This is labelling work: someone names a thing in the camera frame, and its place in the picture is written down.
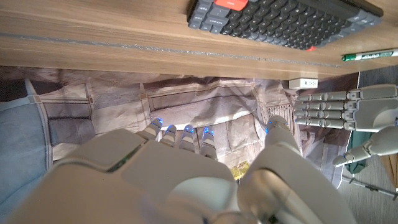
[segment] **wooden shelf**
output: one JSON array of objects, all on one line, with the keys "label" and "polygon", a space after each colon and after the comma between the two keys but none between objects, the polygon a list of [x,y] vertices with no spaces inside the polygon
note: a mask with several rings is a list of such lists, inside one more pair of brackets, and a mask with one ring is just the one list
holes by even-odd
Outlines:
[{"label": "wooden shelf", "polygon": [[382,24],[306,52],[189,29],[189,0],[3,0],[0,65],[284,80],[397,65],[341,61],[398,47],[398,1],[369,2]]}]

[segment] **keyboard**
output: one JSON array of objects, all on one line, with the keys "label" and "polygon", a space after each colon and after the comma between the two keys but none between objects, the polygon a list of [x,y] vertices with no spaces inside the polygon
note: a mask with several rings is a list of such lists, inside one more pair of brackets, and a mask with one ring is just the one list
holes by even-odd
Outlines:
[{"label": "keyboard", "polygon": [[381,22],[383,11],[362,0],[194,0],[189,28],[315,50]]}]

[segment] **marker cap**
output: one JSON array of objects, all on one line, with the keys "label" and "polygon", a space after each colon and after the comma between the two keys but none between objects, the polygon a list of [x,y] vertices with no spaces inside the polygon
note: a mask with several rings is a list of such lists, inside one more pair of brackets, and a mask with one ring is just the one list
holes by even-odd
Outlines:
[{"label": "marker cap", "polygon": [[344,55],[343,56],[343,61],[348,62],[350,60],[355,60],[356,54],[349,54],[349,55]]}]

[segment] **red key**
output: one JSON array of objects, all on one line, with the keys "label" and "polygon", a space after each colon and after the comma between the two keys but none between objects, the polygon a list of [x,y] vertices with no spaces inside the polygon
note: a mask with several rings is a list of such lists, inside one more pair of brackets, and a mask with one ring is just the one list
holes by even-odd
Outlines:
[{"label": "red key", "polygon": [[310,47],[309,49],[307,49],[306,51],[314,51],[314,50],[316,50],[316,49],[317,49],[316,47],[312,46],[312,47]]},{"label": "red key", "polygon": [[219,6],[240,11],[246,6],[248,0],[215,0],[214,3]]}]

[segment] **robotic hand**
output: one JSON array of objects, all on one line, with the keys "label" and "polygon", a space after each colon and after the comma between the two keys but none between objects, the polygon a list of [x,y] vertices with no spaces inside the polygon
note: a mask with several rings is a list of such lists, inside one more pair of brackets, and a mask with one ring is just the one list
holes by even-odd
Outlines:
[{"label": "robotic hand", "polygon": [[268,121],[266,148],[239,185],[216,160],[210,127],[200,155],[192,126],[180,149],[173,125],[155,141],[161,127],[155,119],[138,133],[119,129],[82,145],[51,168],[8,223],[356,223],[280,116]]},{"label": "robotic hand", "polygon": [[398,153],[398,94],[392,84],[374,85],[331,93],[299,96],[295,105],[297,124],[349,131],[374,132],[369,141],[338,156],[342,166],[371,157]]}]

